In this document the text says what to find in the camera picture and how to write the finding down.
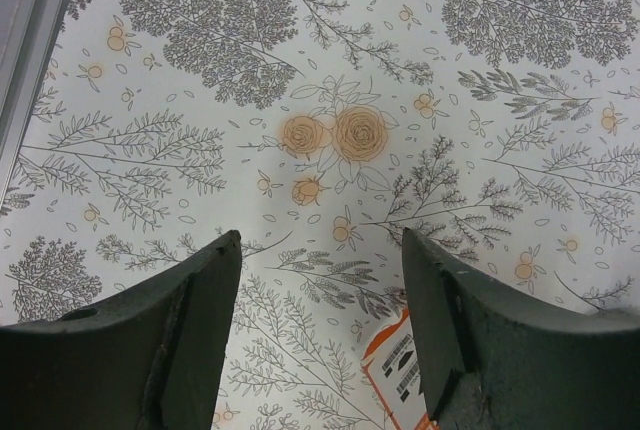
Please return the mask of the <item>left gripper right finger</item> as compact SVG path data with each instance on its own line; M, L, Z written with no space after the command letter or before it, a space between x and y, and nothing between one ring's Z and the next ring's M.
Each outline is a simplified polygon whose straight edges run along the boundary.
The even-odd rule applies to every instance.
M428 416L442 429L635 429L639 317L520 292L406 229L402 270Z

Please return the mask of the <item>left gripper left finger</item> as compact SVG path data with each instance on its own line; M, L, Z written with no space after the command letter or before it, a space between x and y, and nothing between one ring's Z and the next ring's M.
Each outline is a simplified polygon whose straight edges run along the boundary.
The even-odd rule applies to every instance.
M5 429L208 429L242 271L231 230L54 321L1 330Z

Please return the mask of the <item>orange coffee filter box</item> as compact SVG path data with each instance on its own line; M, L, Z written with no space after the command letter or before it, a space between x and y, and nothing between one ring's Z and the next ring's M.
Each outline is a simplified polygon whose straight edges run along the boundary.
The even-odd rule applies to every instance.
M427 412L407 307L373 337L361 362L392 429L439 429Z

